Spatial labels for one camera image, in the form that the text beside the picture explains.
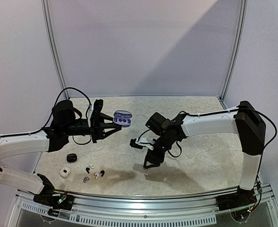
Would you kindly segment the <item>purple earbud charging case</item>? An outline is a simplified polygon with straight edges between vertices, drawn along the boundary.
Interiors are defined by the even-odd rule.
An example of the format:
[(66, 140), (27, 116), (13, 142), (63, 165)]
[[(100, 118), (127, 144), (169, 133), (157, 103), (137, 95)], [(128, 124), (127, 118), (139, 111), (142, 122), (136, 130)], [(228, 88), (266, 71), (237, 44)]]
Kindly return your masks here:
[(133, 115), (129, 111), (116, 110), (114, 112), (113, 123), (126, 128), (131, 125), (132, 117)]

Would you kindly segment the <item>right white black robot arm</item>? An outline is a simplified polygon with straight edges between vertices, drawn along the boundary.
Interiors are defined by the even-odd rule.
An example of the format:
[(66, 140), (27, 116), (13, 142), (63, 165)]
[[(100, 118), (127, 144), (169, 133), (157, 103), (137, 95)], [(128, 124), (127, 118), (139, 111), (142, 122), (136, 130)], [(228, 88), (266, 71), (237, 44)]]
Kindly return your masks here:
[(232, 133), (239, 137), (243, 152), (242, 173), (239, 191), (232, 196), (236, 206), (242, 206), (250, 197), (253, 189), (261, 156), (265, 149), (266, 124), (260, 114), (248, 101), (241, 101), (235, 109), (205, 114), (180, 113), (174, 119), (165, 118), (155, 112), (147, 121), (146, 127), (158, 136), (147, 147), (143, 167), (145, 169), (159, 167), (164, 156), (176, 142), (189, 137)]

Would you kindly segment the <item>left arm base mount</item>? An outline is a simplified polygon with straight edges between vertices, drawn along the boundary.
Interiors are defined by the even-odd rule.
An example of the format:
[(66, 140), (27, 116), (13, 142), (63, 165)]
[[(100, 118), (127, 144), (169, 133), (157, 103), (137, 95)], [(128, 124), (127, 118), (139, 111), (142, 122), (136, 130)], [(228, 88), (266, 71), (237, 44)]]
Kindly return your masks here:
[(54, 210), (72, 210), (75, 197), (66, 192), (55, 192), (54, 188), (44, 186), (39, 194), (35, 194), (33, 201), (51, 207)]

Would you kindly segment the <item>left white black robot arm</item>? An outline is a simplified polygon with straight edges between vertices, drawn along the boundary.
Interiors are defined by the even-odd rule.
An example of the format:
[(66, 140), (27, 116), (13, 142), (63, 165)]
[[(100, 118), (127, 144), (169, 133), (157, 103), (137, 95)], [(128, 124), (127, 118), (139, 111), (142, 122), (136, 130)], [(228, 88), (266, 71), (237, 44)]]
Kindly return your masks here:
[(97, 99), (89, 105), (88, 116), (82, 118), (72, 101), (63, 100), (52, 108), (53, 120), (49, 127), (19, 135), (0, 134), (0, 184), (39, 195), (47, 205), (54, 205), (58, 196), (46, 176), (12, 168), (2, 160), (27, 153), (59, 151), (69, 143), (70, 136), (89, 135), (96, 143), (120, 131), (122, 127), (102, 113), (102, 107), (103, 100)]

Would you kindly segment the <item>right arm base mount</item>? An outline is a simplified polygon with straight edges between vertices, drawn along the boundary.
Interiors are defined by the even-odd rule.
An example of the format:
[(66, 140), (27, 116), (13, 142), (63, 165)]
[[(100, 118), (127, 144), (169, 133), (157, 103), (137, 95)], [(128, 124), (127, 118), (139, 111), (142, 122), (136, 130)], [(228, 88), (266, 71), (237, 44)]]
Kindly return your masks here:
[(249, 205), (255, 206), (258, 204), (257, 197), (253, 189), (244, 190), (239, 187), (234, 193), (217, 196), (215, 201), (220, 211), (247, 207)]

